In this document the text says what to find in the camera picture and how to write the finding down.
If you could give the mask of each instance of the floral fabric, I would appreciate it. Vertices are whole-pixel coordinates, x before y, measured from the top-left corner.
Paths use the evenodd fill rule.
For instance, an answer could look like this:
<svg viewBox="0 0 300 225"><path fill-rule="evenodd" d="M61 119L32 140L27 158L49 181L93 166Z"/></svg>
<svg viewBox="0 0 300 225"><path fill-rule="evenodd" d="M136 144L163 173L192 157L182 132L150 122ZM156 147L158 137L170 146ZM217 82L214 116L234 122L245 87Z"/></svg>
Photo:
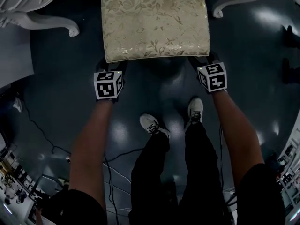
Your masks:
<svg viewBox="0 0 300 225"><path fill-rule="evenodd" d="M208 56L204 0L101 0L107 62Z"/></svg>

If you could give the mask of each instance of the black t-shirt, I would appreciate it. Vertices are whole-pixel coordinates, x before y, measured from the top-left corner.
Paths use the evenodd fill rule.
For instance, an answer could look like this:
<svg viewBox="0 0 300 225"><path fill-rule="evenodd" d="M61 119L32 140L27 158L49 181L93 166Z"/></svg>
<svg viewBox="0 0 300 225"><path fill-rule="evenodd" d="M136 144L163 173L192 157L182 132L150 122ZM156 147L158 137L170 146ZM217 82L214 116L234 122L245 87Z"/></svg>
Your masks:
<svg viewBox="0 0 300 225"><path fill-rule="evenodd" d="M238 225L285 224L280 189L275 175L265 164L255 165L246 173L237 190L237 197ZM107 224L101 205L91 196L76 190L68 192L62 220L62 224Z"/></svg>

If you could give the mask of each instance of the shoelace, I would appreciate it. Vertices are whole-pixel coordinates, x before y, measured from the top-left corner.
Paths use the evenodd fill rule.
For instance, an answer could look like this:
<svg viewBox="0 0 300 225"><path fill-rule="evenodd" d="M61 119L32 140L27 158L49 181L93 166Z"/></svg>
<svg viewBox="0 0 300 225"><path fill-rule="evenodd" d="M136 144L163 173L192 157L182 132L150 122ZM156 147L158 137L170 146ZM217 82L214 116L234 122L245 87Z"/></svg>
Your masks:
<svg viewBox="0 0 300 225"><path fill-rule="evenodd" d="M147 128L147 130L149 131L150 135L153 135L154 133L156 133L158 131L158 124L156 122L154 122Z"/></svg>
<svg viewBox="0 0 300 225"><path fill-rule="evenodd" d="M192 116L191 116L191 121L192 122L199 122L201 120L201 114L200 114L200 111L194 111L192 113Z"/></svg>

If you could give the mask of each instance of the dark floor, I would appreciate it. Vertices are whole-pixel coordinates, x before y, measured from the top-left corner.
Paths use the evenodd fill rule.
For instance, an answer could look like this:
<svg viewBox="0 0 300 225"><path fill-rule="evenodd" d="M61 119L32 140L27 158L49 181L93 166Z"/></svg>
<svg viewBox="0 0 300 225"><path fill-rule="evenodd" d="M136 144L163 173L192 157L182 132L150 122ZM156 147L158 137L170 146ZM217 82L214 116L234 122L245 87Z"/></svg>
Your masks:
<svg viewBox="0 0 300 225"><path fill-rule="evenodd" d="M206 0L208 10L216 1ZM93 73L104 56L100 0L55 0L39 12L68 17L81 29L81 34L74 38L63 28L31 31L35 75L22 81L31 118L54 145L71 150L74 138L95 105ZM225 63L229 94L253 123L264 157L280 153L300 107L300 85L281 82L282 59L289 58L293 67L300 62L300 51L285 48L282 42L283 26L292 25L300 34L299 7L293 0L260 0L225 8L224 18L211 18L209 23L211 50ZM200 86L185 58L177 58L175 64L167 59L129 62L125 80L125 88L114 105L107 157L143 148L149 135L140 126L139 116L143 112L151 113L162 119L172 134L162 179L175 180L181 194L187 169L184 121L180 113L186 111L194 95L203 100L202 122L220 154L219 120L211 96ZM42 173L68 178L66 154L61 150L51 154L51 145L29 121L28 114L11 111L9 118L15 131L17 152L23 160L21 164L28 174L35 179ZM201 146L200 137L195 146ZM123 156L110 165L130 177L138 155L139 152ZM224 188L230 188L233 179L226 146L223 167ZM106 168L105 180L108 181ZM131 191L128 181L115 172L112 172L112 181ZM118 208L131 207L130 196L119 190L115 190L115 201ZM108 216L114 223L114 215L109 213Z"/></svg>

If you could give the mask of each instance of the black and white cube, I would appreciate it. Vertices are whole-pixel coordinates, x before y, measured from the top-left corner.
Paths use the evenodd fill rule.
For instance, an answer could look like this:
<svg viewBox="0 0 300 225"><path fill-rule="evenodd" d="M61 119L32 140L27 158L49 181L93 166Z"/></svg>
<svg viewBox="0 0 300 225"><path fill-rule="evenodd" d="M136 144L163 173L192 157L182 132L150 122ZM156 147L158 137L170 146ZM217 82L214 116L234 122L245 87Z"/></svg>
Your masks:
<svg viewBox="0 0 300 225"><path fill-rule="evenodd" d="M227 89L227 76L224 63L215 63L198 67L201 84L208 92Z"/></svg>
<svg viewBox="0 0 300 225"><path fill-rule="evenodd" d="M97 99L116 98L123 88L122 71L94 73Z"/></svg>

